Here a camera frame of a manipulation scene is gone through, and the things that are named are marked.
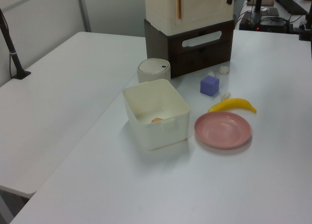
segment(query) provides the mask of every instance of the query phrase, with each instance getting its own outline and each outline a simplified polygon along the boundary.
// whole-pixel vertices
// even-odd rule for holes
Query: small white toy
[[[221,66],[219,69],[220,74],[228,74],[229,67],[228,66]]]
[[[221,101],[223,101],[223,100],[229,99],[230,96],[231,96],[230,92],[227,92],[225,94],[221,94],[220,99],[221,99]]]
[[[215,73],[213,71],[209,71],[207,75],[215,77]]]

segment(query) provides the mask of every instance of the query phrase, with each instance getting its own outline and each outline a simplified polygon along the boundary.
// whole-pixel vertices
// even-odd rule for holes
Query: purple cube
[[[219,91],[219,79],[208,75],[200,81],[200,93],[207,96],[213,96]]]

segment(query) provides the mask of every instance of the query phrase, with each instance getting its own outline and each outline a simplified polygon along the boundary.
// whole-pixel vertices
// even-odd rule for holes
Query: tabletop
[[[2,86],[0,189],[30,198],[144,59],[144,38],[80,32]]]
[[[213,97],[199,92],[209,71],[220,78]],[[311,79],[309,42],[235,30],[230,62],[171,80],[191,108],[186,140],[143,150],[119,94],[12,224],[309,223]],[[134,76],[127,86],[137,83]],[[196,119],[225,92],[257,109],[231,110],[252,128],[251,140],[232,150],[194,135]]]

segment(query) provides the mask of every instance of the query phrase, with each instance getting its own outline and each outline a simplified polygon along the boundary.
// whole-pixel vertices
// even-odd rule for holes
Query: toy banana
[[[251,110],[254,113],[257,112],[257,110],[247,100],[240,98],[231,98],[215,104],[208,110],[208,113],[215,111],[225,111],[230,108],[245,108]]]

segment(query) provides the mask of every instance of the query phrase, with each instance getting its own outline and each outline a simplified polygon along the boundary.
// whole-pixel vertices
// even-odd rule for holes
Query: drawer handle
[[[207,35],[202,35],[199,37],[195,37],[189,40],[184,40],[182,42],[182,47],[194,47],[204,43],[212,42],[215,40],[219,40],[221,38],[222,32],[217,31]]]
[[[177,18],[182,18],[182,0],[177,0]]]

